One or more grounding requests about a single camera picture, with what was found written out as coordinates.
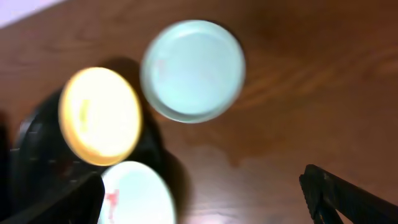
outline black container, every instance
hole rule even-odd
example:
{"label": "black container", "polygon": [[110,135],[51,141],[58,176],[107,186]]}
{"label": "black container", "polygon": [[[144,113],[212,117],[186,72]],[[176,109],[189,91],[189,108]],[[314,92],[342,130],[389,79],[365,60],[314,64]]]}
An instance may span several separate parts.
{"label": "black container", "polygon": [[[94,166],[76,156],[65,142],[58,123],[61,90],[43,102],[22,124],[15,146],[10,151],[12,212],[59,194],[90,172],[102,174],[108,167]],[[165,151],[157,126],[149,113],[143,112],[140,140],[128,161],[141,162],[165,174]]]}

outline white lid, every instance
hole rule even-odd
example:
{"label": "white lid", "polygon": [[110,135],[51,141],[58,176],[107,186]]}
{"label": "white lid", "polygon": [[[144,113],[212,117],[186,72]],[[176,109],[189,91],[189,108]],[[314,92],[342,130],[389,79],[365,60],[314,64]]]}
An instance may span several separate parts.
{"label": "white lid", "polygon": [[176,224],[170,191],[151,168],[122,162],[102,178],[105,196],[99,224]]}
{"label": "white lid", "polygon": [[151,43],[141,82],[158,112],[197,123],[228,109],[243,85],[244,68],[243,51],[227,30],[207,21],[183,21]]}

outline white wall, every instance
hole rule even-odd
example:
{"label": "white wall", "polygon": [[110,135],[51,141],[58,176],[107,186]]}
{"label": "white wall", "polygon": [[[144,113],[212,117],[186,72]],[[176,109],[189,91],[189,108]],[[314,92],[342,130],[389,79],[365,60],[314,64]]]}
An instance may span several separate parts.
{"label": "white wall", "polygon": [[64,0],[0,0],[0,29]]}

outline wood grain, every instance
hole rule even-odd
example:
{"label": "wood grain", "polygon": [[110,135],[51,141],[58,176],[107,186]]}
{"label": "wood grain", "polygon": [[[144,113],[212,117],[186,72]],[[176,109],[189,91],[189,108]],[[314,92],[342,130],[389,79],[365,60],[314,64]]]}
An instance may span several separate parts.
{"label": "wood grain", "polygon": [[186,169],[182,223],[310,223],[316,164],[398,204],[398,14],[393,0],[69,0],[0,30],[0,110],[20,121],[77,70],[140,61],[167,25],[207,19],[241,42],[235,105],[213,121],[155,114]]}

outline red marking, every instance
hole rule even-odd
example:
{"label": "red marking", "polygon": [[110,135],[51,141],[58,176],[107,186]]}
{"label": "red marking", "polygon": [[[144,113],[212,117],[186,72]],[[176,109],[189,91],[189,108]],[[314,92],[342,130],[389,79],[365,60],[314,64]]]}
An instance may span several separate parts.
{"label": "red marking", "polygon": [[109,209],[109,220],[111,221],[111,223],[114,223],[113,212],[116,208],[116,205],[118,204],[119,189],[116,189],[113,194],[105,194],[105,199],[109,200],[109,203],[111,204],[111,208]]}

